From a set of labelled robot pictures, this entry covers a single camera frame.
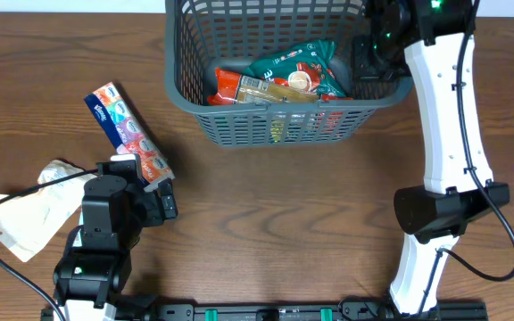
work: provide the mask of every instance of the chip bag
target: chip bag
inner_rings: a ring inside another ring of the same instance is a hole
[[[211,105],[235,103],[312,103],[319,99],[316,94],[268,83],[221,68],[215,69],[215,75],[218,79],[218,93],[208,97],[208,103]]]
[[[252,63],[244,74],[317,95],[346,97],[328,62],[336,52],[331,40],[314,40]]]

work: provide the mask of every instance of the basket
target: basket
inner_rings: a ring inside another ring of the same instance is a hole
[[[221,146],[342,141],[412,87],[409,78],[352,82],[352,37],[369,31],[362,10],[361,0],[166,0],[168,97]],[[241,72],[259,57],[313,39],[338,43],[329,66],[354,100],[208,105],[216,67]]]

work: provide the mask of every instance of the teal chip bag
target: teal chip bag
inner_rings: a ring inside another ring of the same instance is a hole
[[[346,97],[328,62],[336,52],[331,40],[314,40],[262,58],[243,73],[307,93]]]

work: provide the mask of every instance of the plastic basket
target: plastic basket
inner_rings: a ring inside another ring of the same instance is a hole
[[[378,108],[397,104],[412,87],[352,82],[352,37],[366,34],[361,0],[166,0],[165,86],[181,110],[227,147],[344,140]],[[330,68],[354,100],[207,105],[215,68],[241,72],[264,55],[312,39],[338,43]]]

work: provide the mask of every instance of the candy package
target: candy package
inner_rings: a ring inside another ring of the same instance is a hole
[[[295,45],[252,63],[244,75],[290,86],[306,93],[346,97],[328,63],[336,52],[331,40],[314,40]]]
[[[288,86],[268,83],[235,72],[215,69],[218,93],[208,97],[211,105],[235,103],[311,103],[318,101],[316,94],[305,93]]]
[[[113,83],[96,89],[85,97],[85,103],[116,153],[135,153],[140,156],[145,191],[156,189],[158,183],[165,179],[175,178],[166,159],[140,127]]]

